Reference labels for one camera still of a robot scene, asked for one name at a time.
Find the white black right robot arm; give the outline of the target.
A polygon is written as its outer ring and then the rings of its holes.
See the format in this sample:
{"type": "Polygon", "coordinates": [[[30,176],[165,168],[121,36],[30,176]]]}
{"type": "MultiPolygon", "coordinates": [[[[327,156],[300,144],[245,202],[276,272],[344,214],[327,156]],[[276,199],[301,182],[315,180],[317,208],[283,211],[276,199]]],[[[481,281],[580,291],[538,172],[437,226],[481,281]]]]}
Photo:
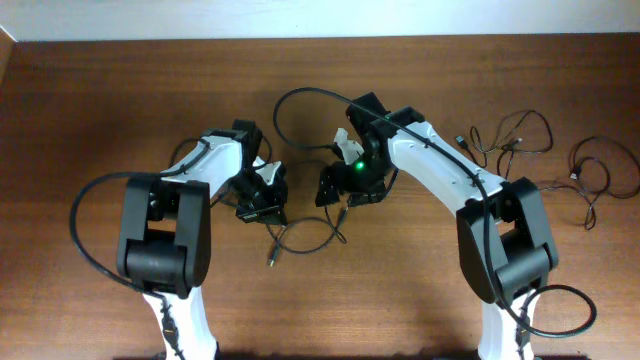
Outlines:
{"type": "Polygon", "coordinates": [[[533,316],[559,255],[540,191],[527,178],[509,182],[447,144],[411,107],[390,112],[352,105],[359,139],[336,132],[339,159],[320,175],[319,207],[347,196],[351,207],[382,201],[385,176],[404,171],[456,220],[464,278],[482,302],[478,359],[531,359],[533,316]]]}

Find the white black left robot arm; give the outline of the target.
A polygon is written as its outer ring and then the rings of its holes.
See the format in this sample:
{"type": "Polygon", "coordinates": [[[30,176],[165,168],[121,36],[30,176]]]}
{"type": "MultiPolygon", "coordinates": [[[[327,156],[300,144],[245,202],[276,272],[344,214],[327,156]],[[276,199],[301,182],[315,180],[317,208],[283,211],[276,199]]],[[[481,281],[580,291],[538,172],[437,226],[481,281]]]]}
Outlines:
{"type": "Polygon", "coordinates": [[[284,225],[286,170],[261,159],[264,137],[255,122],[236,120],[209,129],[182,160],[156,177],[134,175],[126,184],[118,273],[144,292],[159,324],[160,359],[214,359],[202,284],[211,259],[211,203],[221,189],[238,198],[245,223],[284,225]]]}

